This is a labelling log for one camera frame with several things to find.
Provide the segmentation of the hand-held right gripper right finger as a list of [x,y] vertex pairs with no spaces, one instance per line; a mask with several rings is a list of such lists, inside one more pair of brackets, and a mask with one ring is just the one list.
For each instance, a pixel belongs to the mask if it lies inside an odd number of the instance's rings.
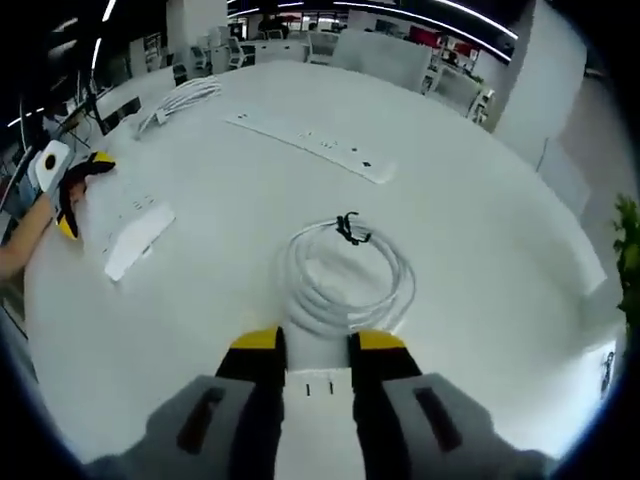
[[423,373],[398,337],[361,330],[349,337],[348,355],[367,478],[547,478],[549,457],[509,444],[486,408]]

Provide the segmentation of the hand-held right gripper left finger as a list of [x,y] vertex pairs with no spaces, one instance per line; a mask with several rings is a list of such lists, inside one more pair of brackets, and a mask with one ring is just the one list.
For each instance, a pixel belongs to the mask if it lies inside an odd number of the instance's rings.
[[272,479],[284,420],[281,327],[234,340],[212,375],[199,375],[148,418],[143,437],[84,467],[89,479]]

